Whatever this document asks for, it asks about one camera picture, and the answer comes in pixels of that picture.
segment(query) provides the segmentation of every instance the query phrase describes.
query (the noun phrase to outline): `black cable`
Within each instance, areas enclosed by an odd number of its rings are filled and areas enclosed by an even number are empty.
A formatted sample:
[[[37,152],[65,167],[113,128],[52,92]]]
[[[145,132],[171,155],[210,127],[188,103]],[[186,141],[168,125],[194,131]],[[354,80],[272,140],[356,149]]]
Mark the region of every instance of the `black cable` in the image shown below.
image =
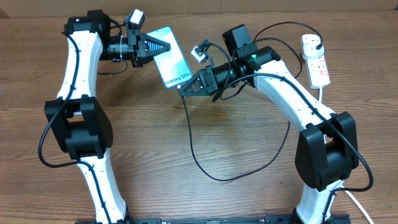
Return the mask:
[[[226,59],[228,60],[229,69],[228,69],[228,74],[227,74],[225,84],[224,84],[224,86],[226,86],[226,84],[228,83],[229,75],[231,74],[231,59],[228,56],[228,54],[226,53],[226,51],[224,50],[224,48],[220,47],[218,44],[209,42],[209,43],[205,44],[203,46],[203,48],[205,48],[207,46],[214,46],[214,47],[218,48],[220,51],[222,51],[222,53],[225,55]]]
[[[213,61],[212,57],[211,57],[205,50],[203,51],[203,53],[204,53],[204,54],[206,55],[206,57],[209,59],[211,68],[212,68],[212,69],[215,68],[216,66],[214,65],[214,61]]]
[[[199,167],[199,169],[200,169],[204,174],[206,174],[208,177],[210,177],[210,178],[213,179],[213,180],[217,180],[217,181],[230,181],[230,180],[236,180],[236,179],[239,179],[239,178],[242,178],[242,177],[245,177],[245,176],[249,176],[249,175],[251,175],[251,174],[254,174],[254,173],[256,173],[256,172],[259,172],[260,170],[265,169],[267,166],[269,166],[269,165],[278,157],[280,151],[282,150],[282,148],[283,148],[283,146],[284,146],[284,144],[285,144],[285,142],[286,142],[287,135],[288,135],[289,129],[290,129],[290,121],[289,121],[289,123],[288,123],[288,125],[287,125],[287,130],[286,130],[285,138],[284,138],[284,140],[282,141],[282,144],[280,145],[280,148],[279,148],[277,154],[276,154],[276,155],[274,156],[274,158],[272,158],[271,161],[269,161],[266,165],[264,165],[264,166],[262,166],[262,167],[260,167],[260,168],[258,168],[258,169],[256,169],[256,170],[254,170],[254,171],[251,171],[251,172],[248,172],[248,173],[245,173],[245,174],[241,174],[241,175],[239,175],[239,176],[236,176],[236,177],[233,177],[233,178],[229,178],[229,179],[218,179],[218,178],[212,177],[210,174],[208,174],[208,173],[199,165],[199,162],[197,161],[197,159],[196,159],[196,157],[195,157],[195,153],[193,152],[193,146],[192,146],[192,130],[191,130],[191,124],[190,124],[189,115],[188,115],[188,110],[187,110],[187,104],[185,103],[185,98],[184,98],[184,96],[181,96],[181,99],[182,99],[182,103],[184,104],[185,114],[186,114],[186,116],[187,116],[187,121],[188,121],[189,140],[190,140],[191,153],[192,153],[193,160],[195,160],[195,163],[197,164],[197,166]]]
[[[82,162],[82,161],[80,161],[80,160],[73,161],[73,162],[66,162],[66,163],[63,163],[63,164],[56,164],[56,165],[54,165],[54,164],[48,163],[48,162],[43,158],[42,148],[43,148],[43,144],[44,144],[45,137],[47,136],[47,134],[48,134],[48,132],[49,132],[49,130],[50,130],[50,128],[51,128],[51,125],[52,125],[52,123],[54,122],[55,118],[65,109],[65,106],[66,106],[66,104],[68,103],[68,100],[69,100],[70,97],[72,96],[72,93],[73,93],[73,91],[74,91],[74,89],[75,89],[75,83],[76,83],[77,73],[78,73],[79,63],[80,63],[80,54],[79,54],[80,50],[79,50],[79,48],[78,48],[78,46],[77,46],[75,40],[73,40],[73,38],[72,38],[69,34],[66,34],[66,33],[64,33],[64,32],[62,32],[62,34],[65,35],[66,37],[68,37],[69,40],[72,42],[72,44],[75,46],[75,49],[76,49],[75,73],[73,74],[72,83],[71,83],[71,85],[70,85],[70,90],[69,90],[69,93],[68,93],[67,97],[66,97],[65,100],[62,102],[60,108],[58,109],[57,112],[55,112],[54,116],[50,119],[49,123],[47,124],[47,126],[46,126],[45,129],[44,129],[44,132],[43,132],[43,134],[42,134],[42,137],[40,138],[40,141],[39,141],[39,146],[38,146],[38,148],[37,148],[37,153],[38,153],[38,155],[39,155],[40,161],[41,161],[44,165],[46,165],[47,167],[50,167],[50,168],[66,167],[66,166],[71,166],[71,165],[75,165],[75,164],[83,164],[83,165],[86,165],[86,166],[88,167],[88,170],[90,170],[91,173],[93,174],[94,182],[95,182],[96,189],[97,189],[97,192],[98,192],[98,197],[99,197],[99,200],[100,200],[100,202],[101,202],[101,206],[104,208],[104,212],[105,212],[106,218],[108,219],[108,223],[112,223],[112,222],[111,222],[111,217],[109,216],[109,213],[108,213],[108,209],[105,207],[105,202],[104,202],[104,200],[103,200],[103,198],[102,198],[102,195],[101,195],[100,186],[99,186],[99,184],[98,184],[98,180],[97,180],[97,178],[96,178],[96,175],[95,175],[95,172],[94,172],[92,166],[90,166],[88,163]]]
[[[119,28],[119,33],[116,34],[116,35],[114,35],[114,36],[111,36],[111,38],[120,37],[120,36],[122,35],[122,27],[121,27],[121,25],[120,25],[116,20],[114,20],[114,19],[109,18],[109,20],[110,20],[113,24],[115,24],[115,26],[116,26],[117,28]]]
[[[115,28],[119,28],[118,26],[111,26],[110,29],[115,29]]]
[[[124,70],[122,70],[122,71],[120,71],[120,72],[98,72],[98,71],[97,71],[97,74],[98,74],[98,75],[117,75],[117,74],[123,73],[123,72],[125,72],[125,71],[127,70],[127,68],[128,68],[127,62],[126,62],[125,60],[123,60],[123,62],[126,63],[126,67],[124,68]]]
[[[328,210],[328,207],[331,203],[331,198],[334,194],[336,194],[336,192],[338,191],[342,191],[342,190],[346,190],[346,191],[350,191],[350,192],[365,192],[367,190],[369,190],[374,183],[374,179],[373,179],[373,174],[372,171],[368,165],[368,163],[365,161],[365,159],[362,157],[362,155],[355,149],[355,147],[343,136],[343,134],[341,132],[339,132],[325,117],[323,117],[319,111],[306,99],[306,97],[304,96],[304,94],[299,90],[299,88],[297,88],[297,86],[295,86],[291,81],[289,81],[288,79],[286,79],[286,77],[281,77],[278,75],[274,75],[274,74],[269,74],[269,73],[257,73],[257,74],[253,74],[253,75],[247,75],[245,77],[241,77],[233,82],[231,82],[230,84],[228,84],[226,87],[223,88],[223,90],[227,89],[229,86],[234,85],[240,81],[244,81],[247,80],[248,78],[252,78],[252,77],[256,77],[256,76],[265,76],[265,77],[272,77],[272,78],[277,78],[281,81],[286,82],[287,84],[289,84],[297,93],[298,95],[303,99],[303,101],[305,102],[305,104],[307,104],[307,106],[313,111],[314,114],[316,114],[322,121],[325,122],[325,124],[333,131],[333,133],[335,133],[345,144],[348,145],[348,147],[354,152],[354,154],[359,158],[359,160],[361,161],[361,163],[363,164],[363,166],[366,169],[366,172],[368,173],[369,176],[369,184],[361,189],[355,189],[355,188],[342,188],[339,187],[337,189],[333,189],[330,191],[330,195],[328,197],[328,201],[325,205],[325,209],[323,211],[323,218],[322,218],[322,223],[325,222],[325,218],[326,218],[326,211]]]
[[[267,37],[267,38],[262,38],[262,39],[259,39],[259,40],[254,40],[254,42],[259,42],[259,41],[263,41],[263,40],[276,40],[276,41],[279,41],[279,42],[283,43],[284,45],[286,45],[286,46],[294,53],[294,55],[297,57],[298,62],[300,63],[300,71],[299,71],[298,74],[294,77],[294,78],[297,78],[297,77],[301,74],[302,69],[303,69],[302,61],[301,61],[301,59],[300,59],[300,56],[297,54],[297,52],[296,52],[289,44],[285,43],[283,40],[280,40],[280,39],[278,39],[278,38]],[[229,64],[228,76],[227,76],[226,82],[225,82],[225,84],[224,84],[224,90],[225,90],[225,89],[226,89],[226,86],[227,86],[227,83],[228,83],[228,78],[229,78],[229,76],[230,76],[230,74],[231,74],[231,61],[230,61],[230,59],[229,59],[229,57],[228,57],[228,54],[225,52],[224,49],[222,49],[219,45],[217,46],[217,48],[219,48],[219,49],[226,55],[226,57],[227,57],[227,59],[228,59],[228,64]],[[233,64],[234,64],[234,65],[236,65],[236,62],[235,62],[235,54],[236,54],[236,49],[234,49],[233,52],[232,52],[232,61],[233,61]],[[228,100],[228,99],[231,99],[232,97],[237,96],[237,95],[243,90],[243,88],[244,88],[247,84],[249,84],[249,83],[248,83],[248,82],[245,82],[245,83],[239,88],[239,90],[238,90],[236,93],[234,93],[233,95],[231,95],[231,96],[229,96],[229,97],[222,98],[222,97],[221,97],[222,93],[221,93],[220,99],[221,99],[221,100]],[[259,169],[256,169],[256,170],[254,170],[254,171],[252,171],[252,172],[249,172],[249,173],[247,173],[247,174],[239,175],[239,176],[237,176],[237,177],[233,177],[233,178],[225,179],[225,180],[223,180],[223,179],[217,179],[217,178],[212,177],[210,174],[208,174],[208,173],[199,165],[199,163],[198,163],[198,161],[197,161],[197,159],[196,159],[196,157],[195,157],[195,154],[194,154],[194,152],[193,152],[193,146],[192,146],[192,132],[191,132],[191,127],[190,127],[189,115],[188,115],[187,106],[186,106],[186,104],[185,104],[185,98],[184,98],[183,96],[182,96],[182,101],[183,101],[183,104],[184,104],[185,113],[186,113],[186,115],[187,115],[188,129],[189,129],[189,132],[190,132],[190,145],[191,145],[191,152],[192,152],[193,159],[195,160],[195,163],[197,164],[197,166],[198,166],[208,177],[210,177],[210,178],[213,179],[213,180],[218,180],[218,181],[230,181],[230,180],[235,180],[235,179],[238,179],[238,178],[241,178],[241,177],[245,177],[245,176],[251,175],[251,174],[253,174],[253,173],[256,173],[256,172],[258,172],[258,171],[260,171],[260,170],[266,168],[266,167],[269,166],[269,164],[271,164],[271,163],[276,159],[276,157],[279,155],[279,152],[280,152],[280,150],[283,148],[283,145],[284,145],[285,140],[286,140],[286,138],[287,138],[287,135],[288,135],[288,133],[289,133],[290,122],[289,122],[289,124],[288,124],[288,126],[287,126],[287,131],[286,131],[286,135],[285,135],[285,137],[284,137],[284,141],[282,142],[282,144],[281,144],[281,146],[280,146],[280,148],[279,148],[278,153],[277,153],[276,156],[271,160],[270,163],[266,164],[265,166],[263,166],[263,167],[261,167],[261,168],[259,168]]]
[[[232,94],[231,96],[229,96],[229,97],[227,97],[227,98],[223,98],[222,100],[228,100],[228,99],[231,99],[232,97],[237,96],[238,94],[240,94],[240,92],[243,90],[243,88],[244,88],[247,84],[249,84],[249,83],[248,83],[248,82],[244,82],[243,85],[241,85],[241,87],[237,90],[236,93]]]
[[[323,39],[322,39],[321,34],[320,34],[317,30],[315,30],[314,28],[312,28],[312,27],[310,27],[310,26],[308,26],[308,25],[306,25],[306,24],[303,24],[303,23],[301,23],[301,22],[280,22],[280,23],[271,25],[271,26],[269,26],[269,27],[266,27],[266,28],[262,29],[260,32],[258,32],[258,34],[254,37],[254,40],[256,40],[257,37],[258,37],[262,32],[264,32],[265,30],[267,30],[267,29],[269,29],[269,28],[271,28],[271,27],[274,27],[274,26],[282,25],[282,24],[297,24],[297,25],[300,25],[300,26],[305,26],[305,27],[309,28],[310,30],[316,32],[316,33],[318,34],[318,36],[319,36],[319,39],[321,39],[321,43],[317,46],[317,50],[321,49],[322,43],[323,43]]]

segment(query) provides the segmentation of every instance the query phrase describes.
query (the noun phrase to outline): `white cable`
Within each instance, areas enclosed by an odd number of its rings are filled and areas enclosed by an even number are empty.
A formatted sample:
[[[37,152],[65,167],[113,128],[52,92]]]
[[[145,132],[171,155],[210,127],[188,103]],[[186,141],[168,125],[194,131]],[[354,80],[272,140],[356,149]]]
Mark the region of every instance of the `white cable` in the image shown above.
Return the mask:
[[[319,88],[319,103],[322,102],[322,87]]]
[[[122,61],[122,39],[123,35],[120,35],[120,61]]]
[[[371,219],[371,217],[368,215],[368,213],[365,211],[365,209],[362,207],[362,205],[359,203],[359,201],[354,197],[354,195],[351,194],[351,192],[349,192],[349,191],[345,191],[345,192],[348,194],[348,196],[349,196],[351,199],[353,199],[354,203],[358,206],[358,208],[359,208],[359,209],[362,211],[362,213],[365,215],[365,217],[366,217],[366,219],[368,220],[368,222],[369,222],[370,224],[374,224],[373,221],[372,221],[372,219]]]

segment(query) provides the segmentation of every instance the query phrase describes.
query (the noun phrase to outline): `black bracket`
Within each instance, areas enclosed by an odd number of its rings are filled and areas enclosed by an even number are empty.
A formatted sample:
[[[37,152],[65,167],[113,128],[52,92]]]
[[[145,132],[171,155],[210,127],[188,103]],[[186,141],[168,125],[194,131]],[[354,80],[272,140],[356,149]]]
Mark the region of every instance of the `black bracket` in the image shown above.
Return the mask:
[[[142,67],[153,61],[154,56],[170,50],[170,44],[153,38],[147,34],[132,35],[133,30],[128,30],[130,60],[133,67]]]
[[[355,120],[348,112],[333,115],[330,123],[358,150]],[[324,134],[333,140],[325,143]],[[300,132],[295,165],[309,187],[325,190],[327,185],[347,179],[358,164],[352,149],[335,136],[325,122],[316,126],[308,124],[307,129]]]
[[[63,100],[46,101],[44,113],[50,121],[61,107]],[[75,112],[81,112],[84,121],[69,122]],[[68,152],[71,159],[86,156],[104,157],[105,150],[113,143],[112,125],[97,99],[81,96],[79,100],[68,101],[51,125],[58,145]]]
[[[210,65],[197,71],[193,78],[178,89],[180,96],[210,96],[218,90],[217,82]]]
[[[106,49],[109,44],[110,27],[111,22],[109,16],[100,9],[87,11],[87,16],[69,18],[64,26],[64,31],[70,35],[75,31],[83,30],[88,30],[92,33],[97,32]]]

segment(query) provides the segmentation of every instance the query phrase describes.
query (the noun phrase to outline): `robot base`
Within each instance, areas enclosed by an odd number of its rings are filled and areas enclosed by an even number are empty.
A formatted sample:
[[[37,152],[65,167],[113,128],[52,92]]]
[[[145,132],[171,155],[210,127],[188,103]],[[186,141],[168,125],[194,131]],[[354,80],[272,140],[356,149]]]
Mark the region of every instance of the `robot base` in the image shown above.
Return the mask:
[[[159,218],[128,218],[118,222],[123,224],[303,224],[297,216],[295,209],[292,215],[266,215],[264,217],[246,218],[188,218],[161,220]],[[82,222],[75,224],[99,224],[95,220],[92,222]],[[349,215],[331,215],[326,224],[351,224]]]

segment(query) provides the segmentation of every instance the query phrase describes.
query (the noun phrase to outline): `plug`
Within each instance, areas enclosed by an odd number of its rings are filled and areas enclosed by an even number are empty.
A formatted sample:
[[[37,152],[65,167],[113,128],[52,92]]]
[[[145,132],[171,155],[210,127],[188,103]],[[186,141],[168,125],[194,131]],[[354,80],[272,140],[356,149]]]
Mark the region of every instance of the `plug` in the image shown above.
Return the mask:
[[[317,49],[320,43],[321,40],[319,36],[315,34],[305,34],[301,36],[303,58],[305,60],[311,60],[321,57],[325,53],[325,48],[321,46],[320,49]]]
[[[206,52],[210,46],[203,47],[205,44],[207,44],[209,41],[208,39],[205,39],[199,46],[194,46],[191,54],[198,60],[200,63],[205,63],[207,61],[207,56],[203,52]]]
[[[194,46],[191,54],[198,60],[200,63],[205,63],[207,60],[207,56],[199,50],[198,46]]]
[[[317,35],[305,34],[301,38],[303,58],[305,59],[305,68],[307,69],[308,80],[312,89],[321,89],[330,84],[330,77],[328,68],[325,60],[325,48],[322,46],[320,50],[316,50],[315,47],[320,43],[320,39]],[[305,57],[305,53],[312,54],[310,59]]]

